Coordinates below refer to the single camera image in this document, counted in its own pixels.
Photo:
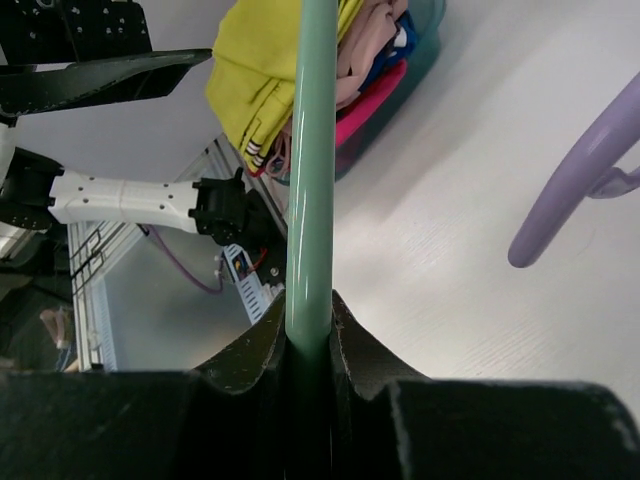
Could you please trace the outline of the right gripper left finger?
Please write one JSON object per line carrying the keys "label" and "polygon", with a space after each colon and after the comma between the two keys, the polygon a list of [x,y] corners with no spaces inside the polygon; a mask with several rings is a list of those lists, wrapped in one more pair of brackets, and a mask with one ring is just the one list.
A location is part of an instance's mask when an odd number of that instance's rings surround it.
{"label": "right gripper left finger", "polygon": [[280,479],[283,297],[189,371],[5,373],[5,479]]}

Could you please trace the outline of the yellow trousers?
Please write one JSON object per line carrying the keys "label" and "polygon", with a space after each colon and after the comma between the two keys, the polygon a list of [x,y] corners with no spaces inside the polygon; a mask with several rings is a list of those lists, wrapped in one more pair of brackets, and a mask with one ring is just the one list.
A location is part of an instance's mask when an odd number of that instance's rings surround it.
{"label": "yellow trousers", "polygon": [[260,175],[293,112],[300,1],[238,1],[219,25],[206,98],[249,173]]}

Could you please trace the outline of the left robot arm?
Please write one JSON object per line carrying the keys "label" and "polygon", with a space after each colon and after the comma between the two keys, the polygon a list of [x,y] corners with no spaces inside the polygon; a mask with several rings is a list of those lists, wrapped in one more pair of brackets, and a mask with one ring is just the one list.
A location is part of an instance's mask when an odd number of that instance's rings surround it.
{"label": "left robot arm", "polygon": [[25,116],[169,95],[207,49],[156,51],[133,1],[1,5],[1,219],[33,231],[85,221],[149,224],[249,252],[279,231],[241,172],[226,180],[153,183],[85,175],[18,146]]}

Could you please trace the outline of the purple clothes hanger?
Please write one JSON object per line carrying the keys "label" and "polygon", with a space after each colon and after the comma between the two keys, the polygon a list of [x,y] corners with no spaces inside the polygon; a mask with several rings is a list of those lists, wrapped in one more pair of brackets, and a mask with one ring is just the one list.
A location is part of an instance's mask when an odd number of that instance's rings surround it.
{"label": "purple clothes hanger", "polygon": [[639,78],[635,76],[563,158],[515,235],[507,254],[516,268],[533,265],[580,203],[639,188],[639,171],[616,163],[639,143]]}

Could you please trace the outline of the green clothes hanger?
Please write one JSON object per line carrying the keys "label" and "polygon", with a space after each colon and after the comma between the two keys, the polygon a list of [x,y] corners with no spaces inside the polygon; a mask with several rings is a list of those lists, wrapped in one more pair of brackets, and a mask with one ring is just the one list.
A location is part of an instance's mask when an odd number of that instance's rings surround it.
{"label": "green clothes hanger", "polygon": [[286,335],[307,361],[331,331],[338,3],[304,1],[293,113]]}

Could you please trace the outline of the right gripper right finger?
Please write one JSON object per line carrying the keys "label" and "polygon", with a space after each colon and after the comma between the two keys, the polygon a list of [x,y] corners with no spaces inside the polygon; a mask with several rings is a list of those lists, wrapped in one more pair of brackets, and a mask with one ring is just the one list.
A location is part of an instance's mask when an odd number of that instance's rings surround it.
{"label": "right gripper right finger", "polygon": [[593,383],[436,380],[332,298],[337,479],[635,479],[639,429]]}

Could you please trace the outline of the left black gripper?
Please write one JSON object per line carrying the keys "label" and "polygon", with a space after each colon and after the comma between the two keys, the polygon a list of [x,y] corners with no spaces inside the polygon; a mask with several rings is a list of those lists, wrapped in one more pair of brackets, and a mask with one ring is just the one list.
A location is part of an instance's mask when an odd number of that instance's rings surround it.
{"label": "left black gripper", "polygon": [[209,49],[151,52],[142,6],[102,0],[3,0],[1,50],[10,65],[80,62],[3,74],[5,118],[165,97],[212,56]]}

